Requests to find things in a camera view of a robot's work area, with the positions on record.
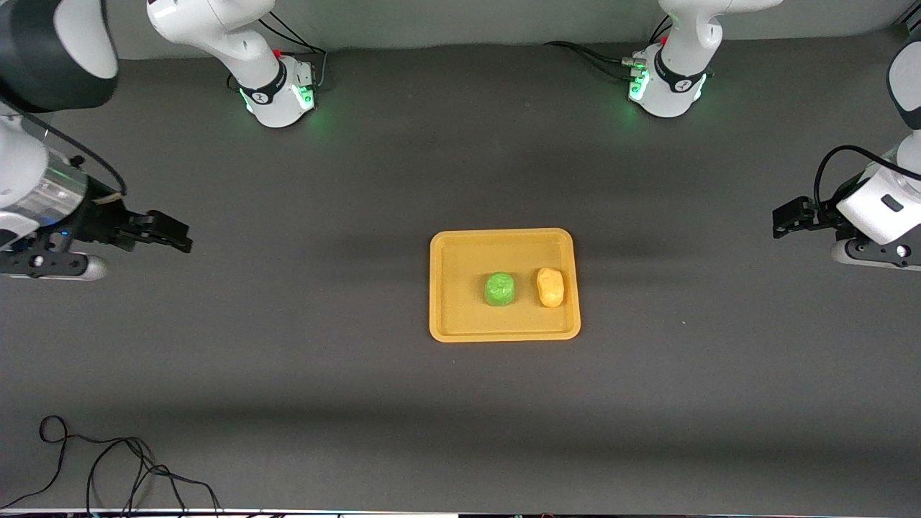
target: yellow tray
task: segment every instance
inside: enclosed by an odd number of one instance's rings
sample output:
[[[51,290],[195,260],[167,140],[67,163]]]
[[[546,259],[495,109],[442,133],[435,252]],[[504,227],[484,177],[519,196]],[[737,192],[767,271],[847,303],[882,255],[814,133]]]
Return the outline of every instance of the yellow tray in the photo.
[[[556,308],[541,304],[537,271],[563,273],[565,295]],[[486,279],[515,278],[515,300],[486,303]],[[439,342],[567,340],[582,326],[573,239],[563,229],[450,230],[432,239],[428,330]]]

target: yellow potato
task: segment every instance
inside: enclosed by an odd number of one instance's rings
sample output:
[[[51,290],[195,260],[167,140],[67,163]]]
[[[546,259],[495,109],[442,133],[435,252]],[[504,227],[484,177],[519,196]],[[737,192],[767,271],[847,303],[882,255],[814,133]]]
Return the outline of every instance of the yellow potato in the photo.
[[[537,292],[541,297],[541,304],[548,308],[562,304],[565,293],[563,274],[552,268],[541,268],[537,272]]]

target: gray table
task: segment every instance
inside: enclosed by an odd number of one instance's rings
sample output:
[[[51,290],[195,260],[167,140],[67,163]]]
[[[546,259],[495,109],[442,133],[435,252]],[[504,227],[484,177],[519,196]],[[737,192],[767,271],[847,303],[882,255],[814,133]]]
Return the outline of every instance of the gray table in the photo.
[[[917,515],[921,277],[770,233],[828,149],[906,135],[899,44],[727,43],[671,121],[549,47],[337,53],[279,131],[217,61],[122,64],[109,104],[58,123],[195,248],[2,281],[3,500],[52,472],[35,427],[55,412],[142,435],[233,507]],[[829,187],[863,165],[837,159]],[[540,226],[575,236],[582,333],[435,342],[431,236]],[[81,505],[97,452],[28,504]],[[133,470],[100,466],[104,503]]]

